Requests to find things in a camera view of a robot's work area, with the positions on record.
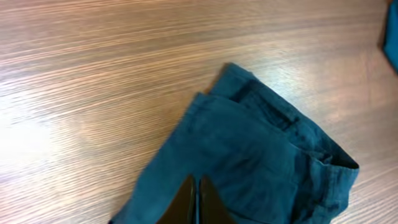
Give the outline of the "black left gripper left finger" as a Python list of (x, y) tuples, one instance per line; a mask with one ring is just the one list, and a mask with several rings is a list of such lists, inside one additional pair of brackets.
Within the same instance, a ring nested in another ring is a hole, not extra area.
[(196, 183), (189, 175), (157, 224), (194, 224), (196, 209)]

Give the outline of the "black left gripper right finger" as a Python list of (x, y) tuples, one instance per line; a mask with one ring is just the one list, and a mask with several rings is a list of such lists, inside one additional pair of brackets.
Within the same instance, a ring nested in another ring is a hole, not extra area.
[(200, 181), (200, 224), (236, 224), (208, 176)]

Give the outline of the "dark blue denim shorts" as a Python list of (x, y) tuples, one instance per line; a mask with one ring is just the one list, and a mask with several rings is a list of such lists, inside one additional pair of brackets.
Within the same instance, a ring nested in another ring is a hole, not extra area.
[(237, 223), (330, 223), (359, 165), (311, 119), (236, 64), (197, 94), (111, 223), (155, 223), (204, 176)]

